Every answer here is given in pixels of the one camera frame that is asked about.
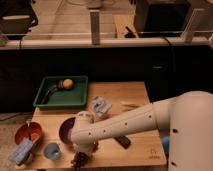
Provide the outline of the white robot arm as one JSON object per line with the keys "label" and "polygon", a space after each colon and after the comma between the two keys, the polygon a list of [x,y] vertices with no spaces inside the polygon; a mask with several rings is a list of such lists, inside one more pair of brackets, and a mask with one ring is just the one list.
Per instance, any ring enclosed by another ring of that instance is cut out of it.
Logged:
{"label": "white robot arm", "polygon": [[70,133],[79,152],[90,154],[99,140],[167,129],[168,171],[213,171],[213,94],[190,91],[93,122],[80,112]]}

